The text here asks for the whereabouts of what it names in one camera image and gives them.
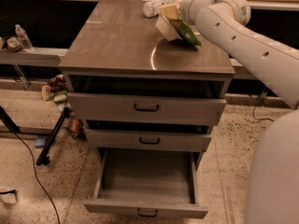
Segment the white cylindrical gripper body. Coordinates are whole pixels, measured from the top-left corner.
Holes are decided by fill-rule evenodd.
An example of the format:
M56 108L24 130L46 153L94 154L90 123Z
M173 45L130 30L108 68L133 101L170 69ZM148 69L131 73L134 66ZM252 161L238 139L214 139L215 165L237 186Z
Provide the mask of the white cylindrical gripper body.
M188 24L195 24L195 17L198 12L210 5L212 0L181 0L180 16Z

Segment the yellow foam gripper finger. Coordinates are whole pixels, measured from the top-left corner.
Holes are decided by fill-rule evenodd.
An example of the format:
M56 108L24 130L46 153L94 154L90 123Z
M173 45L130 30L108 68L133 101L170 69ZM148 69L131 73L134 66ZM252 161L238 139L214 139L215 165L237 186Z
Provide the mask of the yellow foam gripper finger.
M159 8L159 14L169 19L177 20L179 18L179 6L177 4L161 6Z

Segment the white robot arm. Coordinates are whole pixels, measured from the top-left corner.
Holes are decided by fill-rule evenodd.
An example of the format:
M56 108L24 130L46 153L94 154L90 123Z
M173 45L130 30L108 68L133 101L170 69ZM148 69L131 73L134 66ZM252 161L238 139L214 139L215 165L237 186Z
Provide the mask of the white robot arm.
M224 49L280 97L292 112L261 136L250 168L245 224L299 224L299 50L246 27L247 0L182 0L159 8L173 39L182 23Z

